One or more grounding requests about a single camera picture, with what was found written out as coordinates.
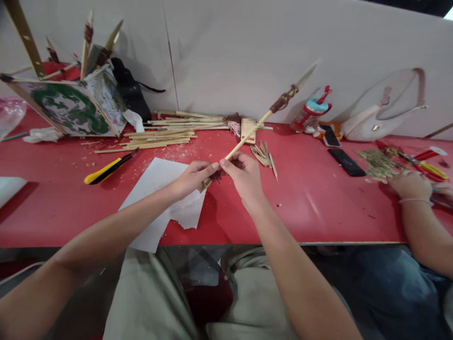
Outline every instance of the bracelet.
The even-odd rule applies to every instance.
[[[431,201],[427,201],[427,200],[424,200],[421,198],[405,198],[405,199],[400,200],[399,204],[401,204],[402,202],[406,202],[406,201],[425,202],[425,203],[428,203],[429,206],[431,206],[431,207],[434,205],[434,203],[432,203]]]

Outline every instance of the black phone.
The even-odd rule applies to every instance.
[[[342,149],[328,149],[327,151],[330,152],[332,156],[340,163],[344,170],[352,177],[363,177],[367,174],[365,171],[362,170],[360,166],[357,165],[356,162],[352,160],[349,155],[344,152]]]
[[[325,131],[322,140],[327,147],[341,147],[340,141],[330,125],[320,124],[319,127]]]

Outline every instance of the white handbag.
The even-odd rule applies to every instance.
[[[391,101],[392,87],[389,85],[384,89],[384,95],[379,104],[373,105],[368,109],[356,114],[349,118],[342,124],[342,133],[346,139],[359,142],[371,142],[379,138],[385,137],[400,126],[405,121],[410,112],[417,109],[424,109],[425,106],[425,71],[422,68],[406,68],[393,73],[401,73],[407,70],[415,72],[419,77],[419,91],[417,97],[417,104],[407,110],[394,114],[390,117],[383,118],[385,111],[393,107],[393,105],[401,97],[402,93],[389,105]]]

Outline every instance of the blue jeans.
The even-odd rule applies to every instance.
[[[406,246],[360,246],[343,255],[357,295],[386,339],[450,339],[443,299],[451,281]]]

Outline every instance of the yellow utility knife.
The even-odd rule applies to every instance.
[[[139,148],[136,148],[134,151],[131,153],[128,153],[126,156],[122,158],[118,158],[114,160],[112,163],[109,165],[106,165],[103,167],[101,170],[92,173],[91,175],[88,175],[85,177],[85,184],[98,184],[101,183],[103,180],[108,178],[112,173],[115,172],[115,170],[118,170],[124,163],[126,163],[128,160],[132,158],[132,156],[137,153]]]

